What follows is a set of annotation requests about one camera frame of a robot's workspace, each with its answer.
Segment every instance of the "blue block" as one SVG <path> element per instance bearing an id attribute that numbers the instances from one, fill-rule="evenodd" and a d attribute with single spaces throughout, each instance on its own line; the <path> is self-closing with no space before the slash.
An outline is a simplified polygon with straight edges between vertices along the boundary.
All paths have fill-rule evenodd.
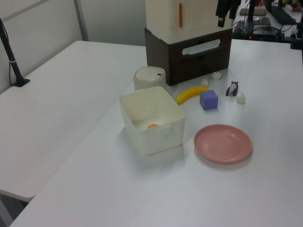
<path id="1" fill-rule="evenodd" d="M 200 105 L 204 110 L 218 108 L 218 96 L 214 90 L 202 91 L 200 94 Z"/>

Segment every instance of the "pink plate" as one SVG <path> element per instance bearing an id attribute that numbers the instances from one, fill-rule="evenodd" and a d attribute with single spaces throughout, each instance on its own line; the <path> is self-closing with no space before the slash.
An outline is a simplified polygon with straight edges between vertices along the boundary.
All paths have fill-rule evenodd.
<path id="1" fill-rule="evenodd" d="M 194 143 L 205 158 L 223 164 L 239 162 L 251 152 L 248 135 L 225 124 L 214 124 L 200 129 L 195 135 Z"/>

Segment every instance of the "storage box handle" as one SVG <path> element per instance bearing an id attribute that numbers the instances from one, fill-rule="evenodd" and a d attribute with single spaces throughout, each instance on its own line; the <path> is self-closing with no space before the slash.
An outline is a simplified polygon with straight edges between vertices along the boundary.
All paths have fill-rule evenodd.
<path id="1" fill-rule="evenodd" d="M 200 53 L 200 52 L 204 52 L 204 51 L 208 51 L 208 50 L 217 48 L 217 47 L 219 47 L 219 45 L 220 45 L 220 39 L 215 39 L 215 40 L 209 41 L 207 43 L 198 44 L 196 46 L 191 46 L 191 47 L 185 48 L 182 50 L 182 54 L 186 55 L 186 54 Z"/>
<path id="2" fill-rule="evenodd" d="M 179 8 L 178 9 L 179 9 L 178 10 L 178 12 L 179 12 L 178 26 L 182 27 L 182 14 L 183 14 L 183 12 L 182 12 L 182 3 L 179 3 Z"/>

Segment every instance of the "panda figurine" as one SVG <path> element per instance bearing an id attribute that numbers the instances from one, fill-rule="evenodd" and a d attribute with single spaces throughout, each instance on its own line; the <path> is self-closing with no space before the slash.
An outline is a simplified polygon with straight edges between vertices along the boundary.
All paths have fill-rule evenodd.
<path id="1" fill-rule="evenodd" d="M 233 96 L 236 96 L 238 92 L 238 82 L 233 82 L 229 86 L 229 88 L 226 91 L 226 96 L 228 96 L 230 93 L 232 93 Z"/>

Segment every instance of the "toy banana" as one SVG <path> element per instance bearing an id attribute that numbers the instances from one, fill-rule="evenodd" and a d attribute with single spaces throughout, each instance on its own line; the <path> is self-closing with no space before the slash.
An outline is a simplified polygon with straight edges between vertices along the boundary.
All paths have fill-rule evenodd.
<path id="1" fill-rule="evenodd" d="M 197 87 L 191 87 L 185 91 L 183 91 L 180 95 L 177 96 L 175 99 L 176 103 L 180 105 L 181 103 L 185 102 L 192 96 L 197 96 L 199 95 L 202 91 L 208 91 L 208 87 L 203 87 L 203 86 L 197 86 Z"/>

